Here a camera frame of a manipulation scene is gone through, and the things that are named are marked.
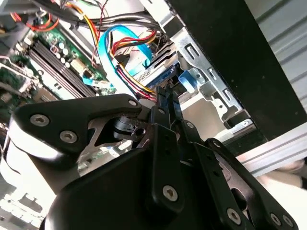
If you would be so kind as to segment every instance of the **red wire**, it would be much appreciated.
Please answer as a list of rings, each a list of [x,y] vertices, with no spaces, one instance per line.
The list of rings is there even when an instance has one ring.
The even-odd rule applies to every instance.
[[[21,17],[17,13],[13,13],[13,14],[11,13],[11,17],[15,21],[21,22]],[[29,23],[26,23],[26,26],[30,27],[31,30],[35,30],[35,31],[39,31],[39,32],[46,32],[46,31],[54,29],[59,24],[59,19],[57,19],[52,26],[50,26],[49,28],[46,28],[50,24],[50,22],[51,22],[51,14],[49,14],[48,21],[44,25],[39,26],[38,28],[35,27],[35,26],[32,26]]]
[[[104,14],[104,9],[105,9],[108,1],[109,0],[106,0],[105,3],[103,4],[102,8],[101,8],[101,14],[100,14],[100,20],[99,20],[99,29],[98,29],[98,41],[100,39],[100,28],[101,28],[102,16]]]
[[[142,92],[141,90],[139,90],[131,81],[130,79],[128,79],[127,76],[125,76],[125,74],[122,72],[121,69],[118,69],[118,73],[121,75],[122,78],[125,79],[125,81],[136,91],[138,92],[140,95],[142,95],[143,97],[147,98],[147,99],[150,99],[150,100],[153,100],[153,101],[156,101],[156,99],[150,95],[147,95],[145,94],[144,92]]]
[[[38,27],[39,29],[45,29],[45,28],[47,28],[47,26],[50,25],[50,23],[51,23],[51,14],[48,14],[48,15],[49,15],[48,21],[47,21],[45,24],[40,25],[40,26]]]
[[[132,37],[124,37],[122,39],[120,39],[118,42],[114,43],[113,47],[112,47],[112,54],[115,54],[118,46],[120,43],[122,42],[141,42],[141,41],[145,41],[148,40],[150,38],[152,38],[153,36],[155,36],[157,32],[153,31],[149,36],[145,37],[145,38],[132,38]]]
[[[94,25],[94,23],[92,22],[91,19],[89,19],[89,22],[90,22],[90,24],[91,24],[91,26],[92,26],[92,28],[93,28],[93,30],[95,32],[97,40],[99,41],[99,33],[98,33],[97,29],[96,29],[96,26]]]

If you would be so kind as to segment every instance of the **black panel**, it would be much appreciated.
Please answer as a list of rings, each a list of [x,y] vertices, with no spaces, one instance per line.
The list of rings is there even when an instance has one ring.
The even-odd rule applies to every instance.
[[[267,140],[306,113],[244,0],[169,0]]]
[[[169,37],[174,36],[182,28],[183,24],[177,17],[174,17],[168,24],[164,26],[164,30]]]
[[[255,129],[252,132],[242,133],[240,136],[235,136],[234,138],[225,141],[223,144],[234,156],[237,157],[264,144],[265,142],[267,142],[265,137],[258,129]]]

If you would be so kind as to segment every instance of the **wire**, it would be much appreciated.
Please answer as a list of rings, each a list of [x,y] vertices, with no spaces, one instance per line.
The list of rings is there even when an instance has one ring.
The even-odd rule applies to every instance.
[[[142,90],[139,90],[131,81],[130,79],[128,79],[128,77],[124,74],[124,72],[121,69],[117,69],[118,73],[120,74],[120,76],[122,77],[122,79],[130,86],[133,88],[133,91],[139,93],[140,95],[142,95],[143,97],[156,101],[156,98],[152,97],[149,94],[144,93]]]
[[[154,91],[152,91],[152,90],[146,88],[146,87],[143,86],[141,83],[139,83],[137,80],[135,80],[135,79],[126,71],[126,69],[123,67],[122,64],[118,64],[118,65],[120,66],[120,68],[122,69],[122,71],[126,74],[126,76],[127,76],[135,85],[137,85],[138,87],[140,87],[142,90],[145,90],[145,91],[147,91],[147,92],[149,92],[149,93],[155,94]]]
[[[91,35],[92,35],[92,40],[93,40],[93,41],[94,41],[94,43],[95,43],[94,35],[93,35],[93,34],[91,34]],[[97,53],[97,55],[98,55],[97,46],[94,46],[94,52],[96,52],[96,53]],[[102,61],[101,61],[101,59],[100,59],[100,56],[99,56],[99,55],[98,55],[98,58],[99,58],[100,65],[102,66]]]
[[[90,2],[90,1],[86,1],[86,0],[79,0],[80,2],[84,3],[85,5],[88,5],[88,6],[96,6],[96,7],[99,7],[99,5],[96,3],[93,3],[93,2]]]
[[[135,46],[135,42],[142,42],[141,44],[150,43],[155,39],[156,33],[157,33],[156,31],[153,31],[149,36],[145,38],[139,38],[139,39],[131,38],[131,37],[124,37],[120,39],[118,42],[114,43],[113,48],[112,48],[112,54],[115,54],[116,50],[118,48],[123,48],[124,45]]]
[[[104,5],[101,8],[101,13],[100,13],[100,19],[99,19],[99,27],[98,27],[98,39],[100,38],[100,30],[101,30],[101,23],[102,23],[102,17],[104,14],[104,8],[106,7],[106,4],[109,0],[106,0]]]
[[[153,29],[153,30],[160,30],[160,26],[158,24],[153,24],[153,23],[145,23],[145,22],[137,22],[137,21],[114,21],[114,22],[106,22],[104,23],[102,21],[100,31],[105,31],[110,27],[116,26],[116,25],[123,25],[123,26],[137,26],[137,27],[145,27],[148,29]]]
[[[83,18],[85,19],[85,21],[87,22],[87,24],[88,24],[88,26],[91,30],[91,33],[94,36],[94,44],[95,44],[95,46],[97,46],[98,45],[98,32],[97,32],[96,27],[94,26],[93,22],[83,13],[83,11],[78,6],[76,6],[76,5],[74,5],[70,2],[66,3],[66,6],[72,7],[73,9],[78,11],[78,13],[80,13],[83,16]]]
[[[88,27],[88,23],[85,20],[79,19],[76,15],[73,15],[68,9],[61,9],[59,5],[47,0],[31,0],[36,6],[51,13],[52,15],[74,25]],[[149,23],[138,22],[138,20],[146,20]],[[100,25],[101,19],[92,19],[93,24],[99,28],[99,31],[105,31],[113,25],[122,24],[125,26],[141,26],[150,29],[160,30],[157,22],[148,14],[144,12],[136,12],[131,14],[120,14],[112,17],[104,17]]]
[[[17,13],[14,12],[14,13],[11,13],[10,15],[15,22],[21,22],[22,21],[21,17]],[[51,15],[50,15],[49,19],[44,25],[41,25],[41,26],[38,26],[38,27],[32,26],[30,23],[26,23],[26,26],[28,26],[31,30],[38,31],[38,32],[50,31],[50,30],[54,29],[59,24],[59,18],[53,23],[52,26],[47,28],[47,26],[50,25],[50,22],[51,22]]]
[[[104,22],[112,22],[112,21],[117,21],[117,20],[147,20],[152,23],[156,23],[156,21],[152,18],[152,16],[145,14],[143,11],[136,12],[136,13],[124,13],[124,14],[119,14],[111,17],[106,17],[103,19]],[[99,19],[92,19],[93,23],[96,24],[99,21]]]

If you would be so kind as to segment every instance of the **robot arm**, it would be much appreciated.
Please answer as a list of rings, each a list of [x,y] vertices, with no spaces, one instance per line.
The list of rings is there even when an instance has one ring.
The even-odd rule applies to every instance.
[[[41,229],[298,229],[221,142],[200,138],[168,89],[150,109],[124,94],[26,105],[9,136],[57,194]],[[72,176],[93,149],[123,139],[132,150]]]

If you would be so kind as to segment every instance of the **cable bundle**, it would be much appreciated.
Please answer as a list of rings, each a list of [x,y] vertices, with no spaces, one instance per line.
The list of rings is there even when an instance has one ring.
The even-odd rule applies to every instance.
[[[109,37],[109,33],[118,30],[126,35],[129,35],[130,37],[125,37],[121,39],[120,41],[114,43],[114,46],[110,52],[107,51],[107,40]],[[141,83],[136,81],[126,70],[125,68],[119,64],[116,59],[114,58],[114,53],[116,50],[120,47],[124,46],[136,46],[141,52],[145,54],[145,56],[149,59],[151,59],[151,51],[148,49],[148,47],[145,45],[146,43],[153,40],[156,36],[156,31],[152,31],[152,33],[143,39],[137,38],[137,36],[129,30],[127,27],[118,25],[111,27],[108,29],[100,38],[98,43],[98,53],[101,57],[104,69],[107,72],[108,75],[114,76],[114,80],[118,80],[118,83],[120,84],[121,81],[123,81],[133,92],[136,96],[144,97],[147,99],[150,99],[152,101],[156,101],[155,93],[143,86]]]
[[[52,3],[47,0],[31,0],[36,6],[40,7],[41,9],[51,13],[52,15],[62,19],[63,21],[66,21],[68,23],[78,25],[78,26],[84,26],[89,27],[86,20],[80,20],[76,15],[74,15],[72,12],[69,11],[67,8],[61,8],[59,5]],[[94,4],[89,1],[84,1],[87,4]],[[96,2],[96,6],[102,8],[100,3]],[[159,24],[148,14],[145,14],[144,12],[136,12],[136,13],[126,13],[121,14],[117,16],[112,17],[106,17],[103,18],[101,21],[101,18],[92,19],[92,22],[98,31],[106,31],[107,29],[121,24],[124,26],[140,26],[140,27],[146,27],[149,29],[159,30]]]
[[[93,37],[93,39],[94,39],[94,44],[95,44],[95,46],[97,46],[97,45],[98,45],[98,31],[97,31],[96,27],[94,26],[92,20],[90,20],[90,19],[83,13],[83,11],[82,11],[78,6],[76,6],[76,5],[74,5],[74,4],[70,3],[70,2],[66,3],[66,6],[75,9],[78,13],[80,13],[80,14],[83,16],[84,20],[86,21],[86,23],[87,23],[87,25],[88,25],[88,27],[89,27],[91,33],[92,33],[92,37]]]

